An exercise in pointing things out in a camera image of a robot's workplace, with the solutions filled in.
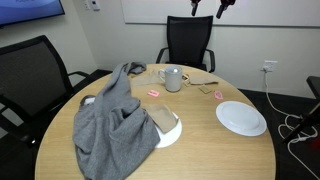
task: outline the whiteboard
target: whiteboard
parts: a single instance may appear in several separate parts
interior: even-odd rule
[[[166,24],[191,16],[191,0],[121,0],[125,23]],[[220,0],[201,0],[196,16],[216,16]],[[214,25],[320,27],[320,0],[237,0]]]

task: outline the gray mug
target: gray mug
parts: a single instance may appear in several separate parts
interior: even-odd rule
[[[160,79],[164,82],[167,91],[177,92],[181,89],[182,68],[177,65],[171,65],[158,72]]]

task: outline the wooden table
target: wooden table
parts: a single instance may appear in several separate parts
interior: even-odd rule
[[[148,65],[144,73],[166,66]],[[184,73],[200,72],[182,67]],[[54,118],[39,149],[35,170],[37,180],[83,179],[72,141],[74,115],[82,97],[96,95],[109,78],[110,75],[84,88]],[[275,154],[269,131],[246,137],[225,128],[215,113],[220,103],[240,101],[253,105],[231,84],[215,78],[219,84],[208,87],[221,91],[223,100],[214,99],[213,92],[202,93],[196,85],[183,85],[177,93],[167,92],[161,83],[132,87],[132,96],[138,97],[142,104],[168,105],[181,119],[183,130],[173,145],[155,149],[128,179],[275,179]],[[151,89],[159,91],[160,96],[147,95]]]

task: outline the gray sweater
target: gray sweater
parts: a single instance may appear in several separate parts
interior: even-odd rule
[[[116,180],[129,176],[160,141],[151,117],[131,96],[128,73],[144,63],[118,65],[94,103],[80,106],[73,141],[85,179]]]

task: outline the white cable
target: white cable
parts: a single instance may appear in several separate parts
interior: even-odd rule
[[[268,99],[271,107],[272,107],[275,111],[277,111],[277,112],[279,112],[279,113],[281,113],[281,114],[286,115],[285,124],[280,124],[280,125],[278,126],[279,135],[284,139],[285,137],[282,135],[282,133],[281,133],[281,131],[280,131],[281,127],[287,127],[287,128],[290,129],[290,130],[293,130],[293,129],[294,129],[294,127],[292,127],[292,126],[290,126],[290,125],[288,124],[288,118],[289,118],[289,117],[294,117],[294,118],[296,118],[296,119],[302,119],[302,117],[297,116],[297,115],[294,115],[294,114],[288,114],[288,113],[286,113],[286,112],[280,111],[280,110],[278,110],[277,108],[275,108],[275,107],[273,106],[273,104],[272,104],[272,102],[271,102],[271,100],[270,100],[270,98],[269,98],[267,73],[268,73],[268,72],[264,69],[267,99]],[[309,138],[317,137],[317,136],[318,136],[318,131],[317,131],[313,126],[312,126],[312,129],[313,129],[314,132],[315,132],[313,135],[309,135],[309,134],[306,134],[305,132],[301,131],[300,133],[303,134],[303,135],[305,135],[305,136],[301,137],[300,134],[298,134],[298,138],[292,139],[292,140],[287,144],[287,148],[288,148],[288,151],[290,152],[290,154],[291,154],[294,158],[296,158],[296,160],[298,160],[317,180],[320,180],[320,178],[319,178],[307,165],[305,165],[295,154],[293,154],[293,152],[292,152],[291,149],[290,149],[290,144],[291,144],[291,143],[298,143],[298,142],[300,142],[300,141],[305,141],[305,140],[307,140],[307,139],[309,139]]]

